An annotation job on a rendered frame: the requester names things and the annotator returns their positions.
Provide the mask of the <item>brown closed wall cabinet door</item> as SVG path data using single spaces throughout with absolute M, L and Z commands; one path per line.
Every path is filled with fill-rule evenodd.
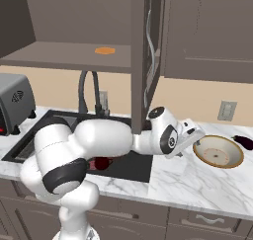
M 168 0 L 167 78 L 253 83 L 253 0 Z

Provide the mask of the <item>orange flat object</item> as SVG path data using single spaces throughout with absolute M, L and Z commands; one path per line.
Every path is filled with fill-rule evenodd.
M 116 50 L 112 47 L 108 47 L 108 46 L 101 46 L 101 47 L 97 47 L 95 49 L 95 52 L 97 54 L 104 54 L 104 55 L 107 55 L 107 54 L 114 54 L 116 52 Z

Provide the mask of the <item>grey toaster oven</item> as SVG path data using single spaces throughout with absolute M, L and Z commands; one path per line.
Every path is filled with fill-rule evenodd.
M 36 116 L 29 79 L 23 74 L 0 73 L 0 136 L 18 135 L 19 125 Z

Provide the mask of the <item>brown base cabinet door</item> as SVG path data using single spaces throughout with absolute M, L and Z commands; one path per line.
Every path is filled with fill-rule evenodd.
M 95 213 L 89 213 L 87 217 L 100 240 L 165 240 L 165 227 Z
M 20 240 L 52 240 L 60 229 L 58 207 L 39 201 L 21 182 L 0 179 L 0 202 Z

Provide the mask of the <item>white bowl with tan rim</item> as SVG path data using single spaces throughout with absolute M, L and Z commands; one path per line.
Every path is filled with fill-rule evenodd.
M 231 169 L 238 167 L 244 160 L 242 149 L 228 138 L 206 135 L 200 142 L 199 146 L 194 143 L 194 153 L 208 165 L 220 169 Z

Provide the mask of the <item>dark grey tap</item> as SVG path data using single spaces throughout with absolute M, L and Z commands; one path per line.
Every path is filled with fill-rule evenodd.
M 87 71 L 82 71 L 80 74 L 79 83 L 78 83 L 78 112 L 80 114 L 88 113 L 88 107 L 85 101 L 85 89 L 84 89 L 86 75 L 87 75 Z M 92 75 L 93 75 L 94 93 L 95 93 L 95 114 L 98 118 L 108 117 L 110 115 L 110 110 L 102 109 L 102 106 L 100 104 L 99 92 L 101 90 L 99 89 L 98 74 L 96 71 L 93 71 Z

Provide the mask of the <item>black sink basin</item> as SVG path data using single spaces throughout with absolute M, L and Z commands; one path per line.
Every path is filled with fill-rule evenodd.
M 20 180 L 20 168 L 27 158 L 34 154 L 34 136 L 38 126 L 46 118 L 64 118 L 74 130 L 82 120 L 95 119 L 94 114 L 48 110 L 38 120 L 26 120 L 20 128 L 19 135 L 0 136 L 0 178 Z M 133 151 L 127 155 L 112 159 L 106 170 L 89 169 L 89 175 L 124 179 L 148 183 L 150 179 L 153 156 L 140 155 Z

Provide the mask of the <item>brown open wall cabinet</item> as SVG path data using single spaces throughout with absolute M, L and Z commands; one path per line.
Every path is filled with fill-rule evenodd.
M 130 0 L 0 0 L 3 25 L 15 22 L 1 65 L 131 72 Z M 114 54 L 97 54 L 101 46 Z

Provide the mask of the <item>grey wall socket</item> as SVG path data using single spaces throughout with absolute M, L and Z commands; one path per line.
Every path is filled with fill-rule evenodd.
M 107 110 L 108 109 L 108 92 L 107 91 L 100 91 L 100 104 L 102 106 L 102 109 Z
M 220 104 L 217 119 L 218 120 L 225 120 L 225 121 L 232 121 L 236 106 L 237 106 L 236 102 L 222 101 Z

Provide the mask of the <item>dark purple aubergine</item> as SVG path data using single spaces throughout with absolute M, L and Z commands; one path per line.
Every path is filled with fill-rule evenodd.
M 240 135 L 234 135 L 232 136 L 232 139 L 239 144 L 241 144 L 245 149 L 247 150 L 253 150 L 253 140 L 245 137 L 245 136 L 240 136 Z

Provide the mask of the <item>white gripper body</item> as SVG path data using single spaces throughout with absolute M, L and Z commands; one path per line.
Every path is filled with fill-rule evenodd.
M 166 155 L 166 158 L 171 159 L 175 157 L 176 154 L 183 152 L 186 148 L 196 143 L 197 140 L 203 138 L 205 135 L 205 132 L 199 127 L 194 128 L 191 133 L 181 133 L 178 137 L 175 148 L 170 154 Z

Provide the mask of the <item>dark red mug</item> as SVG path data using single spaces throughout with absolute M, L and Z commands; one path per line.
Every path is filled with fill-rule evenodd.
M 89 162 L 91 170 L 105 170 L 110 166 L 110 159 L 107 157 L 96 157 Z

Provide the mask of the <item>brown drawer front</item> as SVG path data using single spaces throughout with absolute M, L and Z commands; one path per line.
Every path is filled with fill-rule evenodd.
M 209 219 L 223 218 L 224 223 L 210 225 L 201 219 L 196 219 L 197 214 Z M 173 224 L 173 227 L 169 229 L 169 235 L 172 236 L 172 231 L 175 231 L 177 240 L 232 240 L 241 220 L 171 207 L 168 222 Z
M 136 222 L 165 226 L 168 207 L 136 200 L 100 196 L 94 211 Z

